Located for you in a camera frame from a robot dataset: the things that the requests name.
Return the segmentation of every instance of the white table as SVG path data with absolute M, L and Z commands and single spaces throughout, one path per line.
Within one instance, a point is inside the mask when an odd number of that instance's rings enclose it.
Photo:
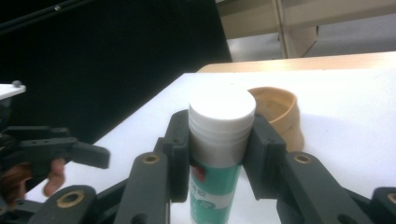
M 96 143 L 111 151 L 109 169 L 71 162 L 65 186 L 89 185 L 100 192 L 128 177 L 134 158 L 164 136 L 172 114 L 188 108 L 191 90 L 213 82 L 294 92 L 305 152 L 319 158 L 343 187 L 365 197 L 377 187 L 396 187 L 396 69 L 184 74 Z M 42 186 L 28 199 L 43 202 Z M 190 201 L 172 204 L 171 217 L 173 224 L 190 223 Z M 244 172 L 229 223 L 280 223 L 276 201 L 255 201 Z

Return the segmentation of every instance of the human hand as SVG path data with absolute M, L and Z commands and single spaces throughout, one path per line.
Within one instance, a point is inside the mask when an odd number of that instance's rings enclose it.
M 43 188 L 46 196 L 51 196 L 64 183 L 63 158 L 55 159 L 51 162 L 51 172 L 48 176 L 48 183 Z M 32 178 L 32 164 L 20 163 L 9 169 L 1 178 L 1 193 L 6 202 L 13 207 L 16 199 L 23 199 L 26 193 L 25 181 Z

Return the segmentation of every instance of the bottle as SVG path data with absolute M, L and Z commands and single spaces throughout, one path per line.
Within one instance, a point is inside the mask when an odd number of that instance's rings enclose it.
M 230 85 L 196 91 L 190 100 L 191 222 L 228 222 L 256 102 Z

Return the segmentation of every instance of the bottle label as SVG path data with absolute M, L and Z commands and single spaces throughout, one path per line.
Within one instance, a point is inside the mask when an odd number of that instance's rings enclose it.
M 191 165 L 191 217 L 196 224 L 227 223 L 240 165 L 228 168 Z

